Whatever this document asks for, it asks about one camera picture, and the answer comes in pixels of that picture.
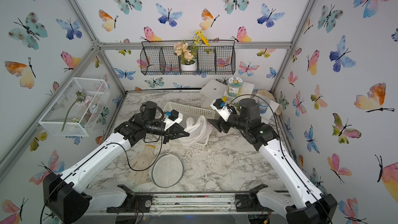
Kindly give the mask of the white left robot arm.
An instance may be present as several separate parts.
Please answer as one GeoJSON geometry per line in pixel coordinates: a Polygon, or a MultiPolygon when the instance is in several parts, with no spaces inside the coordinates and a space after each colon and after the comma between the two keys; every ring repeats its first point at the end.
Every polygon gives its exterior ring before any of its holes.
{"type": "Polygon", "coordinates": [[[126,154],[147,134],[162,138],[164,144],[189,136],[180,125],[182,113],[172,110],[157,119],[158,110],[155,102],[143,103],[138,114],[117,126],[106,141],[81,161],[59,175],[54,172],[48,174],[42,182],[44,207],[49,208],[62,223],[73,224],[87,212],[105,208],[127,210],[133,206],[134,194],[125,185],[102,193],[86,193],[85,190],[102,169],[122,153],[126,154]]]}

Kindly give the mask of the white mesh laundry bag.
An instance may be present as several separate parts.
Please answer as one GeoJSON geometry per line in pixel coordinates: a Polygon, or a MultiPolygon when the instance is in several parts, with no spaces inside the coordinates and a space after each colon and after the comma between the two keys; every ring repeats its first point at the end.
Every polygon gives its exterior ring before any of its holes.
{"type": "Polygon", "coordinates": [[[183,177],[183,162],[174,154],[167,153],[160,156],[152,167],[151,178],[160,188],[176,185],[183,177]]]}

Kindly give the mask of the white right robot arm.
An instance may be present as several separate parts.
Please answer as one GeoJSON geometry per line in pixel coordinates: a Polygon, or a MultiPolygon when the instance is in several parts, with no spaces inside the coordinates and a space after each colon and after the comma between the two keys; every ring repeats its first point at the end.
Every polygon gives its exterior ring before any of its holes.
{"type": "Polygon", "coordinates": [[[242,99],[240,109],[222,99],[215,99],[211,108],[219,114],[218,119],[209,119],[219,132],[238,130],[274,168],[285,185],[288,197],[266,187],[256,190],[259,204],[283,216],[290,224],[330,224],[337,208],[331,194],[324,194],[301,171],[288,154],[279,135],[262,122],[260,109],[254,99],[242,99]]]}

